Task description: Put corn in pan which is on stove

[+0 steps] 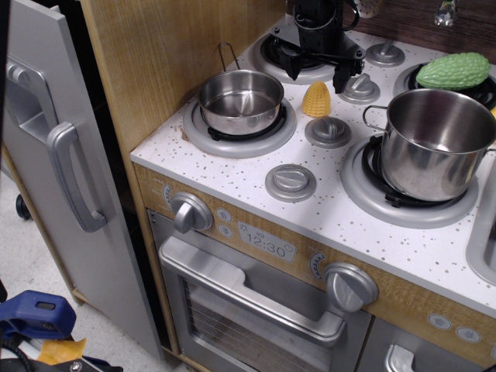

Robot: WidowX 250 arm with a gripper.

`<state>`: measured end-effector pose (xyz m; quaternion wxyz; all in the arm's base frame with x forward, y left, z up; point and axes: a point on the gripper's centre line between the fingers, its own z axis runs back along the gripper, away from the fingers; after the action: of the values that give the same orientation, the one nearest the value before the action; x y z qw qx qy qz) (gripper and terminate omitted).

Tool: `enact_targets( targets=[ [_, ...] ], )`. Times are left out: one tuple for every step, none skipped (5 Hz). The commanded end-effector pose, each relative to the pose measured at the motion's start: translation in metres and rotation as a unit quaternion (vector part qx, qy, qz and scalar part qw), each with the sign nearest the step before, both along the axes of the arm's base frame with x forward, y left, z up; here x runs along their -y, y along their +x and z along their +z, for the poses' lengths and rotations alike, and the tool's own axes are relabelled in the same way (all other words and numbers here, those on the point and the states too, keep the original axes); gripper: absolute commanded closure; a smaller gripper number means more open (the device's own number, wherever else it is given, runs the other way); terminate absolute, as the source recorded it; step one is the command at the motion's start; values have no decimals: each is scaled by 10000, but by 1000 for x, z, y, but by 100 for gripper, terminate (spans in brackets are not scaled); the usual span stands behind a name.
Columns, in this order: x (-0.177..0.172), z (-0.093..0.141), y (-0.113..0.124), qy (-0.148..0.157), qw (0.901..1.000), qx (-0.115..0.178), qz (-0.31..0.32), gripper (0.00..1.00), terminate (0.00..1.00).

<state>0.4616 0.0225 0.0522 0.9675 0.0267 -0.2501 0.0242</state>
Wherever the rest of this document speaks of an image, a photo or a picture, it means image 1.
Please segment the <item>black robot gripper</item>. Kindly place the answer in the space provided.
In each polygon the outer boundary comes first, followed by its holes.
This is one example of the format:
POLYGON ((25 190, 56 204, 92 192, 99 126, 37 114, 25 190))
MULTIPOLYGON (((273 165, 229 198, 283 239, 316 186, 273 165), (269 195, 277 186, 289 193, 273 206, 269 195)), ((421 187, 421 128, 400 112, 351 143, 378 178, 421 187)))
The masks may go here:
POLYGON ((353 1, 296 1, 292 23, 270 31, 281 68, 295 81, 307 59, 336 65, 332 85, 336 94, 343 93, 350 78, 363 70, 365 50, 346 35, 359 21, 353 1))

